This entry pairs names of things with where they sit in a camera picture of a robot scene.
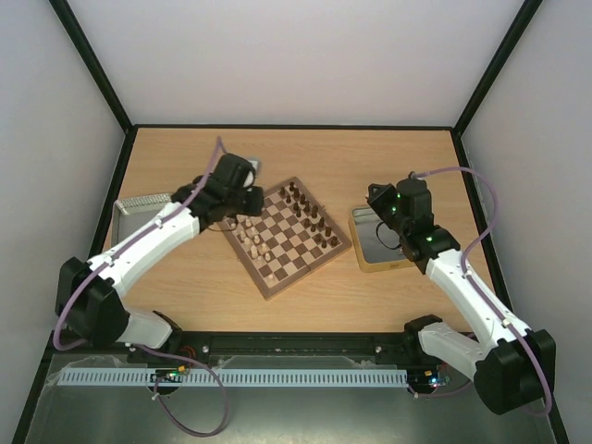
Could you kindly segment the dark chess piece row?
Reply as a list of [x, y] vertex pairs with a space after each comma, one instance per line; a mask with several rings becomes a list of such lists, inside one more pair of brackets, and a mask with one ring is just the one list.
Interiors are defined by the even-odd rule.
[[272, 222], [272, 237], [285, 253], [295, 250], [316, 259], [351, 246], [337, 223], [297, 178], [269, 190], [265, 205], [265, 222]]

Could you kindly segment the cream piece row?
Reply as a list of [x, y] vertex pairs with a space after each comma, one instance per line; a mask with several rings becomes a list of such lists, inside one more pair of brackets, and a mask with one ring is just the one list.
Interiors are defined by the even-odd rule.
[[271, 269], [271, 252], [265, 243], [263, 231], [266, 225], [261, 217], [235, 216], [224, 220], [228, 241], [248, 271], [257, 275], [268, 285], [275, 283]]

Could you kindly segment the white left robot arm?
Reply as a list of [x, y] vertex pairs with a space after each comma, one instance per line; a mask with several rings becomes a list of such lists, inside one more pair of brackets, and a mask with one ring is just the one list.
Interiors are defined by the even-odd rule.
[[84, 342], [97, 348], [115, 342], [165, 346], [173, 322], [157, 312], [128, 309], [123, 297], [161, 259], [213, 224], [228, 216], [260, 215], [259, 168], [254, 159], [223, 154], [125, 240], [86, 261], [68, 259], [59, 271], [54, 347], [65, 351]]

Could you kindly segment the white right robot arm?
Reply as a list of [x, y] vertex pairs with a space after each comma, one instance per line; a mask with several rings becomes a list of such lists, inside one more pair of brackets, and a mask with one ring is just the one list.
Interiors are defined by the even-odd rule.
[[421, 363], [434, 356], [471, 380], [480, 400], [504, 414], [542, 400], [552, 404], [556, 346], [545, 330], [533, 330], [478, 276], [468, 252], [435, 222], [432, 195], [417, 177], [368, 187], [367, 202], [399, 236], [405, 257], [450, 298], [473, 331], [471, 338], [437, 317], [413, 321], [405, 355]]

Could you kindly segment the wooden chess board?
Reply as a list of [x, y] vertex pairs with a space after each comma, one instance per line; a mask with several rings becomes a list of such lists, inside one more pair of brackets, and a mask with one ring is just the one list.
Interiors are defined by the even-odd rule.
[[261, 215], [226, 217], [217, 225], [266, 300], [352, 246], [325, 207], [296, 177], [264, 192]]

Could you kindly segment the silver metal tin box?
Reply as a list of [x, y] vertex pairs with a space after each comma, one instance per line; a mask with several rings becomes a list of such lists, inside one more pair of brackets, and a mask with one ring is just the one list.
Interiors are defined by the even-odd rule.
[[399, 236], [368, 206], [351, 210], [349, 228], [360, 269], [365, 273], [413, 267], [402, 252]]

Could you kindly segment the black aluminium frame rail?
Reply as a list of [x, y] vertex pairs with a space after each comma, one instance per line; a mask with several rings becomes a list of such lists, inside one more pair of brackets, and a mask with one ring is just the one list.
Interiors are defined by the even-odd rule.
[[419, 368], [440, 364], [402, 333], [238, 333], [182, 331], [158, 349], [213, 365], [229, 356], [345, 356], [354, 361]]

